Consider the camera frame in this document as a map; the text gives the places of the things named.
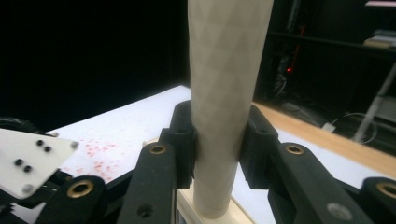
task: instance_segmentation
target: black dot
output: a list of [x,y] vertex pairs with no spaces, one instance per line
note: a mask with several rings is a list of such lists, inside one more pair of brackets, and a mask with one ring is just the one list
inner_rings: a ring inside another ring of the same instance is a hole
[[31,171],[32,171],[32,166],[25,166],[25,168],[23,168],[23,171],[24,171],[25,173],[31,172]]
[[43,146],[44,145],[44,141],[43,140],[38,140],[37,142],[35,142],[38,146]]
[[14,161],[14,164],[17,165],[17,166],[20,166],[20,165],[23,164],[23,160],[17,159],[17,160]]

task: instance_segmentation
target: white cylinder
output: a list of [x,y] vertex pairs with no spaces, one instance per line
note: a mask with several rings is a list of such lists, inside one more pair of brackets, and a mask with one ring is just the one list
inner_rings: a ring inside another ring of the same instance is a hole
[[194,206],[228,209],[273,0],[189,0]]

